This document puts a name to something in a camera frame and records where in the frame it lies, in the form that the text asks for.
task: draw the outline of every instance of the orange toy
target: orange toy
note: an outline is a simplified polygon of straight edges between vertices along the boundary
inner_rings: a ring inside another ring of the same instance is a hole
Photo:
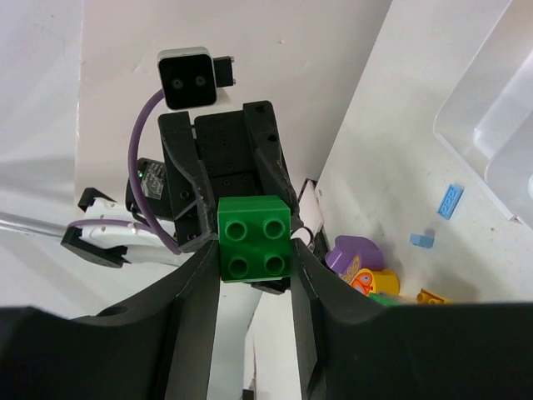
[[[397,295],[400,293],[400,281],[396,274],[390,269],[382,271],[371,271],[370,269],[361,269],[351,285],[368,296],[368,293],[387,293]]]

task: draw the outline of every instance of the lego stud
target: lego stud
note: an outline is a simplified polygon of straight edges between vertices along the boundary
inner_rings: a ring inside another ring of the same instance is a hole
[[[226,236],[233,242],[240,242],[247,236],[247,226],[241,221],[230,221],[226,224]]]
[[[228,266],[229,273],[235,278],[244,278],[248,274],[248,263],[244,258],[233,258]]]
[[[265,271],[269,275],[276,277],[283,272],[283,268],[285,267],[285,261],[283,261],[283,258],[279,256],[269,255],[265,257],[264,267]]]
[[[285,224],[279,219],[268,219],[263,223],[263,232],[269,239],[279,239],[285,233]]]

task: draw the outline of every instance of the green toy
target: green toy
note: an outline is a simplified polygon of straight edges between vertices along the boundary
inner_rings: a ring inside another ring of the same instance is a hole
[[[290,275],[291,210],[278,196],[222,197],[218,237],[224,282]]]

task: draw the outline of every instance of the white wall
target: white wall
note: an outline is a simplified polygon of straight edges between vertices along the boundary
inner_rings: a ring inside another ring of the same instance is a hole
[[[123,191],[127,169],[122,160],[132,125],[140,107],[160,87],[157,54],[198,45],[215,57],[235,57],[237,85],[227,93],[238,108],[248,102],[272,102],[295,188],[305,178],[318,178],[390,3],[87,2],[77,192],[95,183],[106,193]],[[141,150],[145,157],[161,157],[155,118],[148,120]]]
[[[72,218],[81,0],[0,3],[0,211]]]

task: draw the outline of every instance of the white table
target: white table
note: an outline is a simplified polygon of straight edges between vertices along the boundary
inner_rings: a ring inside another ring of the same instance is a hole
[[[374,240],[405,294],[428,288],[456,302],[533,299],[533,232],[506,221],[432,132],[506,4],[393,2],[318,181],[331,244],[341,234]],[[436,210],[450,183],[466,190],[444,221]],[[412,246],[410,234],[427,228],[436,231],[434,247]],[[290,293],[263,296],[252,322],[247,354],[255,352],[259,400],[299,393],[296,361],[285,358],[296,354],[290,307]],[[283,323],[272,326],[276,310]]]

